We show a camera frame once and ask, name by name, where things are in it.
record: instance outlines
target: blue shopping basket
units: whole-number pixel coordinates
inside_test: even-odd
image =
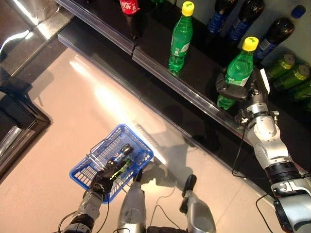
[[[93,147],[90,154],[70,171],[70,177],[84,189],[88,189],[96,173],[104,169],[107,161],[118,153],[126,143],[134,148],[128,155],[132,163],[114,181],[109,194],[109,202],[111,202],[131,178],[147,166],[154,155],[152,150],[125,124],[118,125],[108,137]]]

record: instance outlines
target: black wire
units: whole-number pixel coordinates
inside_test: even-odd
[[[240,178],[245,178],[245,179],[252,178],[252,179],[258,179],[258,180],[266,180],[267,178],[264,178],[264,177],[251,177],[251,176],[246,177],[246,176],[239,176],[239,175],[237,175],[238,171],[235,170],[235,167],[236,167],[238,158],[240,156],[240,152],[242,150],[242,145],[243,145],[243,142],[244,142],[245,131],[246,131],[246,124],[244,126],[244,130],[243,130],[243,134],[242,134],[242,139],[241,139],[241,142],[240,142],[239,150],[238,150],[237,156],[235,157],[231,173],[235,177],[240,177]]]
[[[59,224],[58,224],[58,229],[57,229],[57,233],[61,233],[62,231],[60,230],[60,227],[62,226],[62,223],[65,221],[66,218],[68,218],[69,216],[73,215],[76,211],[73,211],[72,213],[66,215],[65,217],[63,217],[62,220],[60,220]]]
[[[107,214],[106,214],[106,218],[102,224],[102,226],[99,228],[99,230],[96,232],[96,233],[99,233],[99,231],[103,228],[104,224],[106,223],[107,221],[107,218],[108,218],[108,213],[109,213],[109,197],[107,196],[107,203],[108,203],[108,208],[107,208]],[[69,216],[73,215],[76,211],[66,215],[65,217],[63,217],[62,220],[60,220],[59,224],[58,224],[58,230],[56,232],[51,232],[51,233],[61,233],[63,232],[63,230],[60,230],[61,226],[62,226],[62,223],[65,221],[66,218],[68,218]]]
[[[156,206],[155,206],[154,212],[152,213],[151,220],[154,218],[154,215],[155,215],[155,212],[156,212],[156,208],[157,208],[157,207],[159,207],[159,208],[162,210],[162,212],[164,213],[165,217],[166,217],[172,224],[174,224],[178,229],[180,229],[180,227],[179,227],[176,223],[174,223],[174,222],[166,215],[165,211],[163,210],[163,208],[162,208],[160,205],[156,205]]]
[[[306,174],[303,174],[301,177],[302,177],[302,178],[305,178],[305,177],[307,177],[307,176],[311,176],[311,172],[308,172],[308,173],[306,173]]]
[[[126,227],[123,227],[123,228],[115,229],[112,233],[115,233],[115,232],[117,232],[119,230],[128,230],[129,233],[131,232],[130,229],[128,229]]]
[[[101,231],[101,229],[105,225],[107,218],[108,218],[108,214],[109,214],[109,196],[108,195],[107,195],[107,204],[108,204],[108,207],[107,207],[107,214],[106,214],[105,220],[104,220],[102,226],[99,228],[99,230],[96,233],[99,233]]]
[[[259,209],[259,207],[258,207],[258,201],[260,201],[262,198],[264,198],[264,197],[266,197],[266,196],[268,196],[268,193],[266,193],[265,195],[263,195],[263,196],[261,196],[260,198],[257,199],[257,201],[256,201],[256,207],[257,207],[257,210],[259,211],[259,213],[260,213],[260,215],[261,215],[261,217],[262,217],[264,223],[266,224],[267,228],[269,229],[269,231],[270,231],[271,233],[273,233],[273,231],[270,229],[270,227],[269,227],[269,225],[268,225],[266,219],[264,218],[262,212],[260,211],[260,209]]]

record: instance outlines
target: wall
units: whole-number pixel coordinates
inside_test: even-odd
[[[195,9],[193,16],[204,24],[207,24],[212,15],[215,0],[192,0]],[[181,7],[184,0],[178,0],[177,6]],[[221,35],[229,30],[234,19],[238,15],[244,0],[239,0],[235,9],[231,12],[226,24],[223,27]],[[265,34],[269,26],[279,17],[289,17],[292,9],[298,4],[306,7],[306,12],[301,19],[295,23],[294,33],[276,49],[274,49],[264,60],[263,65],[267,65],[276,59],[280,53],[285,50],[295,52],[298,58],[311,64],[311,1],[310,0],[265,0],[265,10],[260,17],[246,32],[243,39],[249,35],[256,36],[259,39]]]

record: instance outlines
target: yellow bottle cap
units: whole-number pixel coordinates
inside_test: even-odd
[[[245,38],[242,49],[245,51],[254,51],[257,48],[259,40],[256,37],[250,36]]]
[[[194,10],[194,4],[191,1],[186,1],[183,4],[183,8],[181,9],[181,13],[184,16],[192,16]]]

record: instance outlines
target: red label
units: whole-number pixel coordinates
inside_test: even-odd
[[[127,15],[132,15],[139,10],[138,0],[120,0],[122,11]]]

